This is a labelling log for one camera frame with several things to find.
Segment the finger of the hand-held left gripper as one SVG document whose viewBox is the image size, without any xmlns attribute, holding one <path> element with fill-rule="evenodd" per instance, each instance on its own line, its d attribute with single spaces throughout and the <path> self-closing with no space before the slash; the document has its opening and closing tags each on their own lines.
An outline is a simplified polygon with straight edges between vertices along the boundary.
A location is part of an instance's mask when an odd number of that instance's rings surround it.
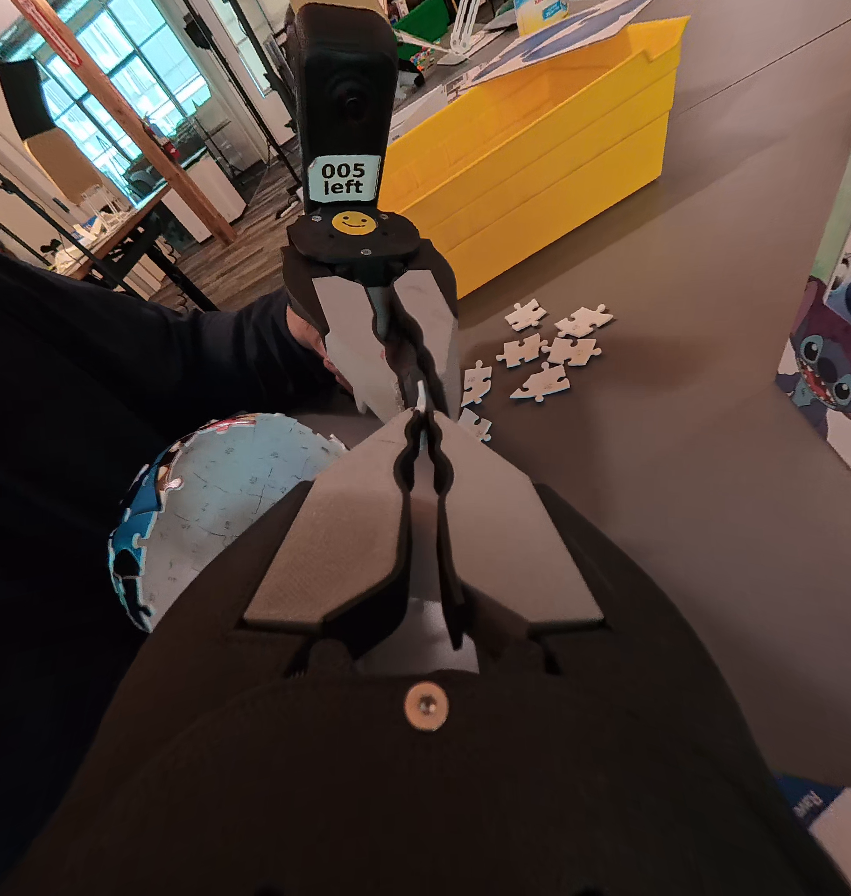
<svg viewBox="0 0 851 896">
<path fill-rule="evenodd" d="M 381 422 L 415 406 L 415 353 L 387 311 L 379 312 L 366 288 L 338 276 L 312 285 L 325 316 L 324 345 L 349 386 L 359 411 Z"/>
<path fill-rule="evenodd" d="M 436 409 L 457 421 L 462 409 L 458 323 L 431 270 L 408 270 L 392 285 L 393 312 Z"/>
</svg>

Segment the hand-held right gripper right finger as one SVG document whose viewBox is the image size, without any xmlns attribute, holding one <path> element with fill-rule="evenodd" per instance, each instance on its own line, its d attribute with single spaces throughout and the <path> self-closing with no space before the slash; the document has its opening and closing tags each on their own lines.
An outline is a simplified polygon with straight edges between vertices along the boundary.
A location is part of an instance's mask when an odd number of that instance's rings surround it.
<svg viewBox="0 0 851 896">
<path fill-rule="evenodd" d="M 490 651 L 598 625 L 603 611 L 522 471 L 438 411 L 429 413 L 436 557 L 454 648 Z"/>
</svg>

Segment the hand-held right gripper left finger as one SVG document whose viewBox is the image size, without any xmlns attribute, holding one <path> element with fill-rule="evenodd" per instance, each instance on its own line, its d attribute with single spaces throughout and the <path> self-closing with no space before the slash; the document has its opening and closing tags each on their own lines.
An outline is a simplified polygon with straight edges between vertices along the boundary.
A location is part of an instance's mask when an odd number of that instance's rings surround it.
<svg viewBox="0 0 851 896">
<path fill-rule="evenodd" d="M 358 659 L 403 621 L 422 413 L 401 412 L 320 473 L 243 620 L 331 639 Z"/>
</svg>

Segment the half-built blue puzzle ball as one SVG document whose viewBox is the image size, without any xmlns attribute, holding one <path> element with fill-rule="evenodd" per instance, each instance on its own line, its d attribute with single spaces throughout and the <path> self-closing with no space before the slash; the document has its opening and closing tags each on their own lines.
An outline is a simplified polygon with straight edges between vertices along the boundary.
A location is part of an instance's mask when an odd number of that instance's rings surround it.
<svg viewBox="0 0 851 896">
<path fill-rule="evenodd" d="M 295 486 L 344 452 L 281 413 L 215 420 L 145 465 L 108 540 L 120 604 L 143 633 L 215 558 Z"/>
</svg>

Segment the white puzzle pieces group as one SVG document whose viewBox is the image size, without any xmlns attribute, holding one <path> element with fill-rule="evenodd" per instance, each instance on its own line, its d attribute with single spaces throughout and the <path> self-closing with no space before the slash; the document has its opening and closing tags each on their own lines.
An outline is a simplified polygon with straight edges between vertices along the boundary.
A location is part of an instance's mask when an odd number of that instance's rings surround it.
<svg viewBox="0 0 851 896">
<path fill-rule="evenodd" d="M 537 299 L 515 304 L 504 320 L 514 338 L 504 342 L 493 364 L 477 359 L 463 373 L 459 424 L 480 442 L 491 440 L 492 421 L 485 416 L 485 399 L 499 374 L 500 386 L 512 384 L 504 374 L 517 375 L 509 399 L 534 406 L 571 387 L 571 372 L 599 358 L 602 349 L 598 331 L 614 320 L 605 304 L 581 307 L 553 324 L 552 333 L 541 326 L 548 322 L 547 310 Z"/>
</svg>

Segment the person's left forearm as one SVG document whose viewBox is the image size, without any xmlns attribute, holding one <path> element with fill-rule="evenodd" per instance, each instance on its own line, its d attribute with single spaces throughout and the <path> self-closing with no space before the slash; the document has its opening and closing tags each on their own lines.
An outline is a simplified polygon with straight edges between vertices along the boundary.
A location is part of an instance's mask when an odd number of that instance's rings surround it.
<svg viewBox="0 0 851 896">
<path fill-rule="evenodd" d="M 165 439 L 244 411 L 317 408 L 338 383 L 288 330 L 283 288 L 179 313 L 0 253 L 0 431 L 145 425 Z"/>
</svg>

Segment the printed cartoon puzzle box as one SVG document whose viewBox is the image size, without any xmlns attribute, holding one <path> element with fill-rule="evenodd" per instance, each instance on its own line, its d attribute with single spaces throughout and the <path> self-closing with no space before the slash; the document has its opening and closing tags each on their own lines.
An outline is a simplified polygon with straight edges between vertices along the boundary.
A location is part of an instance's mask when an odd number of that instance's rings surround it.
<svg viewBox="0 0 851 896">
<path fill-rule="evenodd" d="M 776 385 L 851 468 L 851 151 Z"/>
</svg>

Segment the person's left hand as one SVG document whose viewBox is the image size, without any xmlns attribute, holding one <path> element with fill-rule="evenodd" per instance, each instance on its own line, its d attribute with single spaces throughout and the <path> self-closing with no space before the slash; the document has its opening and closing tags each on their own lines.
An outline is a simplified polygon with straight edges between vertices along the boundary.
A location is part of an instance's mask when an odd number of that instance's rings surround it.
<svg viewBox="0 0 851 896">
<path fill-rule="evenodd" d="M 297 312 L 288 305 L 285 309 L 285 320 L 289 332 L 303 349 L 311 352 L 321 361 L 325 369 L 333 376 L 338 385 L 350 396 L 354 396 L 352 385 L 340 373 L 336 365 L 327 353 L 322 335 L 307 320 L 300 317 Z"/>
</svg>

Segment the white cardboard box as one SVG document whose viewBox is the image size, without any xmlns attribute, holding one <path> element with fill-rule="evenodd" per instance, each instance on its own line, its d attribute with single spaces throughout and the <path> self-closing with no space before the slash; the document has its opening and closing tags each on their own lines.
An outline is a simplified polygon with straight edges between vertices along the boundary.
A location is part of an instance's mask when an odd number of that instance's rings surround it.
<svg viewBox="0 0 851 896">
<path fill-rule="evenodd" d="M 448 105 L 448 102 L 446 87 L 441 84 L 399 108 L 393 113 L 391 118 L 388 145 L 391 145 L 412 129 L 442 111 Z"/>
</svg>

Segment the green plastic crate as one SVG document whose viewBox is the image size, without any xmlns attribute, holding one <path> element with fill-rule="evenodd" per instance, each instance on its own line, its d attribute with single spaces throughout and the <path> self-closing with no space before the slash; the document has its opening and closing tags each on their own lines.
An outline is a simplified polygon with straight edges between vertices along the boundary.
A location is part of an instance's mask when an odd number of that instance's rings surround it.
<svg viewBox="0 0 851 896">
<path fill-rule="evenodd" d="M 438 43 L 448 32 L 457 7 L 451 1 L 421 1 L 409 6 L 407 15 L 393 23 L 393 27 L 417 39 Z"/>
</svg>

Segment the white stand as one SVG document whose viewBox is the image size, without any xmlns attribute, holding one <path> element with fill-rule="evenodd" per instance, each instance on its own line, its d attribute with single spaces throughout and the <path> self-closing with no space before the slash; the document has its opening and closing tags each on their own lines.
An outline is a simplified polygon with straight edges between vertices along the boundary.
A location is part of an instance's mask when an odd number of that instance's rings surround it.
<svg viewBox="0 0 851 896">
<path fill-rule="evenodd" d="M 480 4 L 480 1 L 456 2 L 456 16 L 450 34 L 450 46 L 442 63 L 459 64 L 466 61 L 466 55 L 472 47 Z"/>
</svg>

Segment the yellow plastic bin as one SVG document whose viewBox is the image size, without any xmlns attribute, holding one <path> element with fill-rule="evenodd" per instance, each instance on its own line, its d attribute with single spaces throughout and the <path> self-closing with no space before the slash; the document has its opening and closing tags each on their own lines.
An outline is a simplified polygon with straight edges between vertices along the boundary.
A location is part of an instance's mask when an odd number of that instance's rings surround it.
<svg viewBox="0 0 851 896">
<path fill-rule="evenodd" d="M 662 173 L 689 17 L 468 90 L 387 148 L 379 207 L 410 219 L 464 297 Z"/>
</svg>

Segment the white cabinet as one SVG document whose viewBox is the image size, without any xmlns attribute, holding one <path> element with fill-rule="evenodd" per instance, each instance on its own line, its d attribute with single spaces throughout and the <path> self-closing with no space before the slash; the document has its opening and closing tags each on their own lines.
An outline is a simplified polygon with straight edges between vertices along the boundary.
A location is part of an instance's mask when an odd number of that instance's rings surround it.
<svg viewBox="0 0 851 896">
<path fill-rule="evenodd" d="M 186 171 L 200 192 L 207 196 L 218 213 L 230 224 L 241 217 L 247 203 L 208 152 L 189 164 Z M 203 243 L 213 236 L 201 219 L 185 203 L 185 200 L 173 190 L 162 195 L 162 204 L 197 243 Z"/>
</svg>

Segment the large window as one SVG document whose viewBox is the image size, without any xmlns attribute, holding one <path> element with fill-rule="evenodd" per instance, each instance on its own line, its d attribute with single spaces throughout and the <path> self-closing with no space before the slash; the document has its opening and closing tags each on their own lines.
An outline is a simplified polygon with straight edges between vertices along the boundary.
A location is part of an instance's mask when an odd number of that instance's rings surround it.
<svg viewBox="0 0 851 896">
<path fill-rule="evenodd" d="M 211 98 L 206 78 L 150 1 L 67 2 L 61 17 L 137 116 L 186 161 L 205 145 L 194 116 Z M 140 167 L 143 151 L 46 43 L 32 38 L 53 122 L 113 178 Z"/>
</svg>

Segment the wooden beam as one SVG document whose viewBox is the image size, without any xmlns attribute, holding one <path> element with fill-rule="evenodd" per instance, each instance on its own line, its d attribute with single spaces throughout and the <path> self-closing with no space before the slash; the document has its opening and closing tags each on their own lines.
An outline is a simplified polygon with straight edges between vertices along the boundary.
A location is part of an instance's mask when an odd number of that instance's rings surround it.
<svg viewBox="0 0 851 896">
<path fill-rule="evenodd" d="M 141 149 L 207 230 L 223 245 L 236 241 L 231 224 L 211 203 L 183 167 L 163 151 L 126 98 L 81 46 L 76 35 L 46 1 L 15 1 L 16 9 L 34 26 L 65 65 Z"/>
</svg>

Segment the blue white printed sheet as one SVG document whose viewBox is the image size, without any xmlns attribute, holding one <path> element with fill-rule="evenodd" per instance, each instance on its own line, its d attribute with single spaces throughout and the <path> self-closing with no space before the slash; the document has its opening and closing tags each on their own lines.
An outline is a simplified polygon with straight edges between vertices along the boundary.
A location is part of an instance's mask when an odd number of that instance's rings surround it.
<svg viewBox="0 0 851 896">
<path fill-rule="evenodd" d="M 462 76 L 462 90 L 486 84 L 617 35 L 650 1 L 607 1 L 513 41 L 490 61 Z"/>
</svg>

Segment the wooden desk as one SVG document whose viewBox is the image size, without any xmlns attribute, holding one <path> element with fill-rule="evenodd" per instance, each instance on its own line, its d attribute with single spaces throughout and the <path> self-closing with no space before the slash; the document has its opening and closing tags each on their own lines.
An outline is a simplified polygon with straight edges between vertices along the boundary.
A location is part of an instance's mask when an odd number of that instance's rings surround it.
<svg viewBox="0 0 851 896">
<path fill-rule="evenodd" d="M 50 268 L 144 300 L 152 298 L 167 280 L 196 308 L 216 310 L 215 303 L 181 271 L 163 240 L 158 207 L 169 193 L 169 187 L 159 187 L 130 211 L 99 209 L 91 221 L 62 234 L 61 245 L 50 256 Z"/>
</svg>

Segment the black softbox light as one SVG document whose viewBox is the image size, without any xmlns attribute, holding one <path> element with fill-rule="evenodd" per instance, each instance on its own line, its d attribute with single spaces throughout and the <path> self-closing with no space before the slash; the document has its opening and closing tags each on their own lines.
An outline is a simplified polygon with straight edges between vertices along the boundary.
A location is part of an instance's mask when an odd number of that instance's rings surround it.
<svg viewBox="0 0 851 896">
<path fill-rule="evenodd" d="M 56 129 L 42 91 L 40 69 L 34 59 L 0 62 L 0 86 L 20 140 L 31 140 Z"/>
</svg>

